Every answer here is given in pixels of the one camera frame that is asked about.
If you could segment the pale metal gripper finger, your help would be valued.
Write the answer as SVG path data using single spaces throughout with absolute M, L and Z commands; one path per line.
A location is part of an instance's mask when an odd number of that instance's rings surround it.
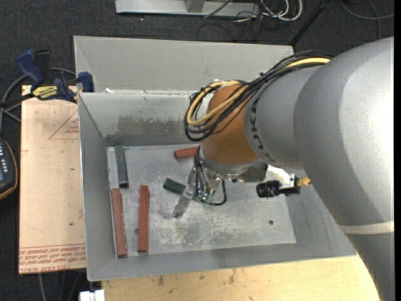
M 172 217 L 182 217 L 186 211 L 186 197 L 181 195 L 177 205 L 175 206 Z
M 189 204 L 192 202 L 192 199 L 187 198 L 185 196 L 181 196 L 179 199 L 179 202 L 177 203 L 176 206 L 176 218 L 181 219 L 183 217 L 184 213 L 186 212 L 187 208 L 189 207 Z

